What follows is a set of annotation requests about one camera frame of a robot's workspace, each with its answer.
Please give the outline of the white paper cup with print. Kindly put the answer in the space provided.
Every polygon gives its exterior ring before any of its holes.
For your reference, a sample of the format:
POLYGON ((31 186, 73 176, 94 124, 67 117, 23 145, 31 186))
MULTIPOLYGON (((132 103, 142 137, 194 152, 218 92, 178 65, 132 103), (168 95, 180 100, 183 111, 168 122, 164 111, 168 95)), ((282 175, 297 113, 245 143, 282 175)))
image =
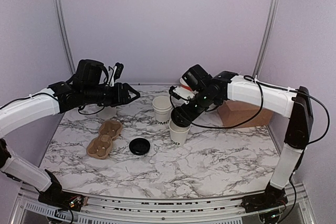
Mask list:
POLYGON ((187 135, 190 131, 190 126, 179 127, 172 120, 169 122, 170 139, 176 146, 182 146, 186 142, 187 135))

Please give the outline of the stack of white paper cups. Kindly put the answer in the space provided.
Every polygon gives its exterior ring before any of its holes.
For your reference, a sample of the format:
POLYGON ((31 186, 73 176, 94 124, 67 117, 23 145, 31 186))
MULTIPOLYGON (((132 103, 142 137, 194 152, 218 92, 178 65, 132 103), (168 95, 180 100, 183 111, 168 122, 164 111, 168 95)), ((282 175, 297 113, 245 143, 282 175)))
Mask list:
POLYGON ((169 126, 170 115, 172 111, 172 105, 169 97, 158 96, 153 99, 152 107, 155 114, 156 124, 164 127, 169 126))

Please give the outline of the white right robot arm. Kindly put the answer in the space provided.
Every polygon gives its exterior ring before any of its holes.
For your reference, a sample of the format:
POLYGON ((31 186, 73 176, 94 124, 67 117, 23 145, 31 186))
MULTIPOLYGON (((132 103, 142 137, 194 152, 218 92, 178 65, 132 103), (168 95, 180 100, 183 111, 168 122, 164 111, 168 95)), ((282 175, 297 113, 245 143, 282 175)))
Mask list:
POLYGON ((259 110, 267 109, 289 119, 279 162, 260 195, 263 206, 273 206, 299 167, 309 144, 313 114, 308 89, 271 86, 230 71, 212 77, 200 65, 190 67, 182 79, 190 91, 174 86, 169 89, 170 96, 184 101, 171 112, 171 119, 178 127, 190 126, 211 105, 221 105, 227 100, 252 104, 259 110))

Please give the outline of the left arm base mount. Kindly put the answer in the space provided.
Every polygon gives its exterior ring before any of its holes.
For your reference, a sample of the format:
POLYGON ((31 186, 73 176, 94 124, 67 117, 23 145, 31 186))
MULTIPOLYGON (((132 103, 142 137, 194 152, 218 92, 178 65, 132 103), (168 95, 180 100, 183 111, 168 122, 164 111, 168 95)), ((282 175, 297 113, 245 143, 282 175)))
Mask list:
POLYGON ((85 196, 63 191, 58 180, 53 180, 45 191, 39 191, 38 201, 50 206, 72 211, 80 211, 85 202, 85 196))

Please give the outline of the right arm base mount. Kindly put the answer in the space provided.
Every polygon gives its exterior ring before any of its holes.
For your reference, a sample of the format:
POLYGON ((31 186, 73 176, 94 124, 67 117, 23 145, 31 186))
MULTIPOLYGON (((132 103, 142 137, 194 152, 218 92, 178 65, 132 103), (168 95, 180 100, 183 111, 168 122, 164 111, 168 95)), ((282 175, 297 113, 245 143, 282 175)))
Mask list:
POLYGON ((264 191, 260 194, 244 196, 240 204, 245 209, 246 213, 261 211, 270 208, 275 208, 281 205, 286 205, 288 199, 285 190, 264 191))

